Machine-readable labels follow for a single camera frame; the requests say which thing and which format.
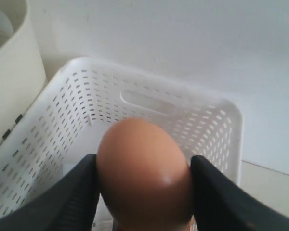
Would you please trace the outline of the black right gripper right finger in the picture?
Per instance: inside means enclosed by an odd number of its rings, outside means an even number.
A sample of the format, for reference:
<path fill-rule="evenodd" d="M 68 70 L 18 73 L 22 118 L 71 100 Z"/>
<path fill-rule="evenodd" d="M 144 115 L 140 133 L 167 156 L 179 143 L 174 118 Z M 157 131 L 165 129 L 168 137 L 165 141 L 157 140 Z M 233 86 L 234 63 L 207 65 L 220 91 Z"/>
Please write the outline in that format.
<path fill-rule="evenodd" d="M 191 159 L 193 214 L 200 231 L 289 231 L 289 218 L 239 188 L 208 159 Z"/>

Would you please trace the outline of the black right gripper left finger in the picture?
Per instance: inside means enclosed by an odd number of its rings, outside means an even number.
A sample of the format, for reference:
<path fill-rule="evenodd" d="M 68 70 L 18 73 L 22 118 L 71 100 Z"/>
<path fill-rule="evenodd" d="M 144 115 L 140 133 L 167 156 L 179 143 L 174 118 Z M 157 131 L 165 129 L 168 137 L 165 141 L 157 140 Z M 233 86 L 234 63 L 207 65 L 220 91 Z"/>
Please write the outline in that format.
<path fill-rule="evenodd" d="M 60 181 L 0 219 L 0 231 L 90 231 L 100 190 L 96 155 L 86 155 Z"/>

